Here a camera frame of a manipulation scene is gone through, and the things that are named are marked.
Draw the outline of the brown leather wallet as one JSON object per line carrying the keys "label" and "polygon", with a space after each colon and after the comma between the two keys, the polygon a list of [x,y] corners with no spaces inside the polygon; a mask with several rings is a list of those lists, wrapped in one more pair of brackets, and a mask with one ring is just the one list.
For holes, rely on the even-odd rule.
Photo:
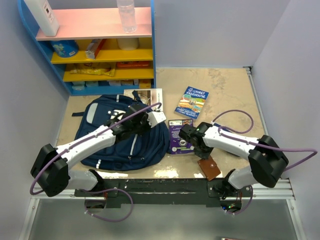
{"label": "brown leather wallet", "polygon": [[217,165],[217,163],[214,161],[214,159],[209,156],[207,159],[200,159],[197,161],[199,167],[201,168],[203,174],[205,175],[205,178],[208,181],[212,181],[213,179],[217,178],[221,175],[221,171]]}

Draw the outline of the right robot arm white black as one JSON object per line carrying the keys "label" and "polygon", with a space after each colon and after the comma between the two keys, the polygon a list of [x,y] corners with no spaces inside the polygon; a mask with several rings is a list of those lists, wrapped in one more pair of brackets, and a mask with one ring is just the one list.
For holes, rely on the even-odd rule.
{"label": "right robot arm white black", "polygon": [[201,159],[208,159],[218,148],[249,162],[249,166],[231,170],[214,190],[223,198],[235,196],[242,188],[261,184],[274,188],[289,160],[274,139],[268,135],[260,138],[231,133],[216,123],[202,122],[197,127],[184,125],[179,137],[194,147]]}

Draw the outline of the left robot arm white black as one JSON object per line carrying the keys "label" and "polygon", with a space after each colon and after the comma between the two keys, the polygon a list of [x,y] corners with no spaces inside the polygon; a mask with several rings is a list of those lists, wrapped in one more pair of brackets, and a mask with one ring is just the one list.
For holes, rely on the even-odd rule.
{"label": "left robot arm white black", "polygon": [[30,171],[33,176],[30,194],[45,193],[54,197],[66,189],[77,189],[99,196],[104,190],[101,177],[93,170],[74,170],[74,166],[104,148],[147,132],[159,123],[157,115],[161,114],[149,106],[130,105],[127,111],[79,139],[57,147],[46,144],[40,149]]}

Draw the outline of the navy blue student backpack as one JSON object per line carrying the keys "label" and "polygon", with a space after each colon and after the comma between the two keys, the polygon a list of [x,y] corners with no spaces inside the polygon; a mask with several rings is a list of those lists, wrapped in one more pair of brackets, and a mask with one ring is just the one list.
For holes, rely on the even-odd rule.
{"label": "navy blue student backpack", "polygon": [[[75,139],[96,131],[100,126],[110,127],[121,119],[146,107],[138,92],[133,96],[102,95],[94,99],[83,112],[73,113],[82,117]],[[81,161],[85,166],[110,171],[133,171],[159,163],[170,149],[167,125],[162,122],[151,127],[147,109],[133,118],[113,127],[115,143]]]}

